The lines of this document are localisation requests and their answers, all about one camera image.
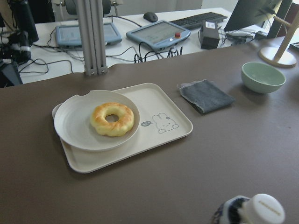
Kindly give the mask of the wooden cup stand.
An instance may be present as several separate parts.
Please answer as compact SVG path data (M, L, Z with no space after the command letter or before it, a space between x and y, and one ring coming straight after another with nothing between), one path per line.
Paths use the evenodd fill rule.
M258 55L266 63L269 63L273 66L292 68L296 65L297 60L295 56L289 53L286 49L288 48L296 30L299 28L299 12L296 13L292 23L286 22L278 16L275 16L274 20L278 21L282 25L286 25L288 27L288 31L278 48L263 47L259 50Z

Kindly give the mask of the green bowl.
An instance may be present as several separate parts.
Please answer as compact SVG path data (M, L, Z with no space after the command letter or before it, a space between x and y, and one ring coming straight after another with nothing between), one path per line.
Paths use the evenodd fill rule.
M261 94L275 92L286 82L282 72L260 62L245 63L242 66L241 78L247 88Z

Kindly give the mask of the grey folded cloth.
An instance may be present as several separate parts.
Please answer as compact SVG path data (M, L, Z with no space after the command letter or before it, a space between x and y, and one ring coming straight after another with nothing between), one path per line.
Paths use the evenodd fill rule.
M180 95L199 113L206 114L230 106L235 98L206 79L177 86Z

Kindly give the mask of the black electronics device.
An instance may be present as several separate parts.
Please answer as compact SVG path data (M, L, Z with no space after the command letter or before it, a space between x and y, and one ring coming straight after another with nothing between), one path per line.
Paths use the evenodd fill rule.
M18 66L31 60L31 48L27 31L17 31L8 37L8 43L0 45L1 88L23 84Z

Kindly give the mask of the oolong tea bottle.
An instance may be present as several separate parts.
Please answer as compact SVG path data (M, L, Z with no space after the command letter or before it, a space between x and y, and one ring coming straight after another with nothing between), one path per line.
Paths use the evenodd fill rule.
M252 198L236 196L220 205L211 217L211 224L282 224L285 210L268 194Z

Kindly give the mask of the beige serving tray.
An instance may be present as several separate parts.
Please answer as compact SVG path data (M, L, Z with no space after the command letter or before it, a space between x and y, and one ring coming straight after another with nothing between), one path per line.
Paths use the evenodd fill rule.
M114 92L126 96L138 108L140 114L138 129L128 141L105 151L83 150L69 145L60 138L68 164L76 172L93 172L185 137L192 132L191 121L158 85L145 83ZM61 104L53 109L53 119Z

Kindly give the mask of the white plate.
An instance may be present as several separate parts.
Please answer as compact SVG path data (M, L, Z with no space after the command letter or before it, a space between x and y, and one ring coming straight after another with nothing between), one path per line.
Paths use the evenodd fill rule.
M133 128L121 137L100 135L90 124L94 109L107 102L126 105L134 113ZM140 114L136 105L126 96L107 90L93 90L88 94L74 95L64 101L54 116L54 127L59 137L71 146L88 151L105 151L116 148L136 133Z

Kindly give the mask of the glazed donut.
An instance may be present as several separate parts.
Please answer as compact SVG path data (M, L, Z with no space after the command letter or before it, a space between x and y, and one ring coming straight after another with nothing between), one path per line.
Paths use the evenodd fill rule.
M115 115L118 120L109 122L107 116ZM90 116L90 124L100 135L119 137L126 134L134 126L135 116L126 105L108 102L97 106Z

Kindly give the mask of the aluminium frame post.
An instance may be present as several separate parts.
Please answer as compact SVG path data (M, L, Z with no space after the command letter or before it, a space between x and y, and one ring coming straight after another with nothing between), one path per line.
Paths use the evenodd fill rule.
M85 62L85 74L87 76L105 74L107 73L107 63L102 1L78 0L76 10Z

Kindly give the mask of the black computer mouse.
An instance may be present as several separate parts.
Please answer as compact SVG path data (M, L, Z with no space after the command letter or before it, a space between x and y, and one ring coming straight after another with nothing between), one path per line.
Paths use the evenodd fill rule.
M158 21L158 16L154 12L146 12L143 15L143 18L149 22L156 22Z

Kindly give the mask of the black monitor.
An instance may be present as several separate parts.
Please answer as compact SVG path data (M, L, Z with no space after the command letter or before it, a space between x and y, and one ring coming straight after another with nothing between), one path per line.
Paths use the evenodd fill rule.
M247 42L284 36L287 26L278 21L273 21L268 33L244 29L263 25L275 16L285 19L291 4L291 0L239 0L224 28L226 37L231 41Z

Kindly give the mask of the blue teach pendant with screen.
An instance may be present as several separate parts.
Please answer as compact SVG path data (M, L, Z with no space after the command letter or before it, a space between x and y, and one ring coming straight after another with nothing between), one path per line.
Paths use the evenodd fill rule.
M167 21L157 21L126 33L128 39L153 51L161 51L187 39L191 31Z

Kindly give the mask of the black keyboard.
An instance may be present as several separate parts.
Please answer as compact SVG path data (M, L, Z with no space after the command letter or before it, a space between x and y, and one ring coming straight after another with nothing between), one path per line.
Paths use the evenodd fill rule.
M222 14L214 13L214 12L208 12L203 14L197 14L194 16L185 17L178 20L173 20L171 23L176 24L180 27L186 28L186 29L197 29L200 28L204 22L216 22L220 23L223 22L228 17Z

